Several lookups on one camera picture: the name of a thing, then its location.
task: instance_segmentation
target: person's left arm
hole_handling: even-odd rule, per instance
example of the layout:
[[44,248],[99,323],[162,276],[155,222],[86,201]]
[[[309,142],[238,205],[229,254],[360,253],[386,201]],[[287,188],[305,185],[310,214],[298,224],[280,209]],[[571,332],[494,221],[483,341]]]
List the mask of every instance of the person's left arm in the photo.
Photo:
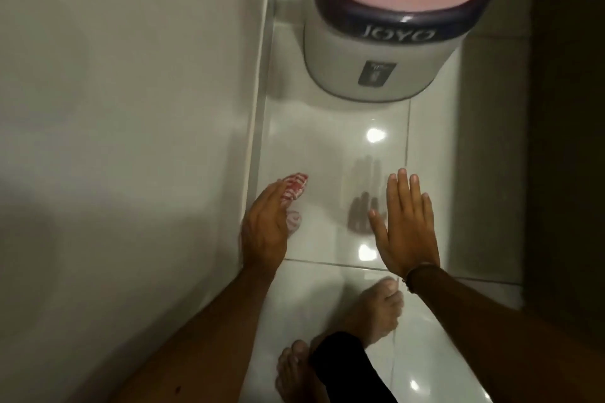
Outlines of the person's left arm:
[[284,190],[283,182],[269,185],[246,214],[239,275],[127,380],[111,403],[238,401],[262,304],[285,255]]

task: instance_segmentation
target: sticker on container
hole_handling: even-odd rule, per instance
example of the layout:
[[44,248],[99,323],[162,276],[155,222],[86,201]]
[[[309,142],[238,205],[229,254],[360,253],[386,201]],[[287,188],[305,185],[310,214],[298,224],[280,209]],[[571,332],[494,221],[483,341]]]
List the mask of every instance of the sticker on container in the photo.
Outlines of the sticker on container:
[[367,61],[364,70],[361,72],[358,84],[361,86],[370,86],[380,88],[387,82],[391,73],[395,70],[397,63],[379,63],[377,61]]

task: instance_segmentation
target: person's left hand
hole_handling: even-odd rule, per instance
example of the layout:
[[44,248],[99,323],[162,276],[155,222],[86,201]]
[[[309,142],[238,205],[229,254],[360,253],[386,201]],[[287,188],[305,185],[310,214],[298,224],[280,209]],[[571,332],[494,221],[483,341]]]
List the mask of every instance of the person's left hand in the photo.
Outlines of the person's left hand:
[[284,260],[288,226],[281,195],[285,189],[282,180],[269,185],[244,216],[240,234],[244,268],[275,273]]

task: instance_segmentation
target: black pants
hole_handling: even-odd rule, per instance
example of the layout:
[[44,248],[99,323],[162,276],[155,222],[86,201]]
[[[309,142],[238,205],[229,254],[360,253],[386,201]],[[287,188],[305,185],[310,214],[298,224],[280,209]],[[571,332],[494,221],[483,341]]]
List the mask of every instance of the black pants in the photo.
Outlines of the black pants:
[[330,403],[397,403],[370,363],[361,341],[349,333],[325,338],[310,363],[326,386]]

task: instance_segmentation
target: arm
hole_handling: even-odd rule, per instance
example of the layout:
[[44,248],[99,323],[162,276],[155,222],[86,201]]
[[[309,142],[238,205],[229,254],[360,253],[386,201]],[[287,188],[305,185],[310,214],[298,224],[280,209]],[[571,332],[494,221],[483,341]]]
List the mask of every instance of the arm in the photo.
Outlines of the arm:
[[262,304],[285,255],[284,190],[283,182],[270,185],[246,214],[239,275],[125,383],[112,403],[238,401]]
[[548,324],[505,308],[440,269],[430,198],[418,176],[389,178],[389,229],[370,223],[388,269],[434,313],[495,403],[602,401],[603,357]]

